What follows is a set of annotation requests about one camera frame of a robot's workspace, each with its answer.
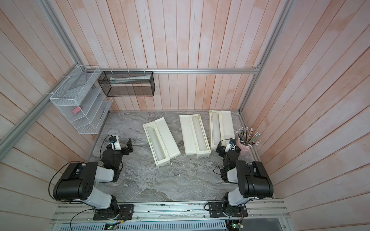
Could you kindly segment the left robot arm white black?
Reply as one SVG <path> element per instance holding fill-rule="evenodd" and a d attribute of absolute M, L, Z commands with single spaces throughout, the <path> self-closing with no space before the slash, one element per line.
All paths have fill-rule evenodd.
<path fill-rule="evenodd" d="M 113 195 L 98 190 L 96 182 L 117 182 L 123 169 L 123 156 L 133 152 L 132 140 L 120 146 L 118 137 L 111 136 L 110 144 L 98 162 L 69 162 L 66 170 L 53 188 L 51 197 L 60 202 L 79 201 L 93 208 L 99 216 L 113 219 L 119 214 L 120 207 Z"/>

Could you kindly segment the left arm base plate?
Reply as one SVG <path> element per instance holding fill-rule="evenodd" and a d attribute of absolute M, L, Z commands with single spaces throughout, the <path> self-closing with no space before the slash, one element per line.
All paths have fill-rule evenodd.
<path fill-rule="evenodd" d="M 107 209 L 95 210 L 93 220 L 131 220 L 134 206 L 133 204 L 117 204 Z"/>

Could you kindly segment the cream dispenser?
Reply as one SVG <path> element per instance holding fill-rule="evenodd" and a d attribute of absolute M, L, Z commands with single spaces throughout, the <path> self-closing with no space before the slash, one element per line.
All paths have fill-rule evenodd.
<path fill-rule="evenodd" d="M 196 158 L 209 157 L 210 154 L 211 154 L 211 148 L 210 148 L 210 145 L 208 143 L 208 139 L 207 139 L 207 136 L 206 136 L 206 132 L 205 132 L 203 123 L 202 123 L 202 119 L 201 119 L 201 123 L 202 123 L 202 126 L 203 126 L 204 135 L 207 139 L 206 142 L 207 142 L 207 146 L 208 146 L 208 151 L 206 151 L 203 154 L 199 152 L 198 144 L 197 144 L 197 140 L 196 140 L 196 136 L 195 136 L 195 131 L 194 131 L 194 126 L 193 126 L 193 123 L 192 123 L 192 120 L 191 120 L 191 117 L 193 115 L 180 115 L 179 116 L 181 130 L 182 130 L 182 136 L 183 136 L 183 142 L 184 142 L 185 154 L 187 156 L 195 155 Z"/>
<path fill-rule="evenodd" d="M 217 146 L 214 144 L 213 141 L 212 112 L 217 112 L 219 114 L 222 146 L 226 146 L 228 144 L 227 140 L 229 140 L 230 138 L 235 139 L 235 131 L 233 127 L 231 111 L 209 111 L 210 148 L 212 151 L 216 151 Z"/>
<path fill-rule="evenodd" d="M 154 150 L 153 150 L 153 146 L 152 146 L 152 143 L 151 143 L 148 131 L 147 131 L 148 127 L 153 127 L 153 129 L 156 130 L 156 134 L 159 138 L 159 142 L 160 142 L 160 144 L 162 146 L 162 149 L 164 151 L 164 154 L 165 154 L 165 158 L 162 161 L 158 162 L 157 159 L 156 159 L 156 156 L 155 156 L 155 153 L 154 153 Z M 159 168 L 159 167 L 165 166 L 165 165 L 169 165 L 170 162 L 171 162 L 171 159 L 176 158 L 179 155 L 181 155 L 181 152 L 180 152 L 180 150 L 179 150 L 179 148 L 178 148 L 178 146 L 177 146 L 177 144 L 174 140 L 174 137 L 171 134 L 170 129 L 169 129 L 169 127 L 168 127 L 168 125 L 167 125 L 167 123 L 166 123 L 166 121 L 163 117 L 159 118 L 159 119 L 156 119 L 153 122 L 149 122 L 149 123 L 144 124 L 143 128 L 144 128 L 144 131 L 145 131 L 145 134 L 146 134 L 149 146 L 150 146 L 150 150 L 152 152 L 152 155 L 153 155 L 153 158 L 154 158 L 154 161 L 155 161 L 156 168 Z"/>

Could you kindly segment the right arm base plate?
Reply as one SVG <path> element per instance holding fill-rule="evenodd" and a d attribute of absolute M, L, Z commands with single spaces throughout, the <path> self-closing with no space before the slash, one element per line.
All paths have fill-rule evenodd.
<path fill-rule="evenodd" d="M 204 209 L 209 212 L 211 218 L 248 217 L 244 204 L 234 207 L 226 202 L 208 202 L 204 205 Z"/>

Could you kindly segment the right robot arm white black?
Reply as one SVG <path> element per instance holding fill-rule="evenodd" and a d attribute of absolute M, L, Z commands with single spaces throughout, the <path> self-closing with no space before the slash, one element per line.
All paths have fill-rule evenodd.
<path fill-rule="evenodd" d="M 233 215 L 253 199 L 273 196 L 273 184 L 262 162 L 248 163 L 239 160 L 241 151 L 235 145 L 227 148 L 220 143 L 216 152 L 223 158 L 223 166 L 220 168 L 222 180 L 238 185 L 235 190 L 223 197 L 222 209 L 225 214 Z"/>

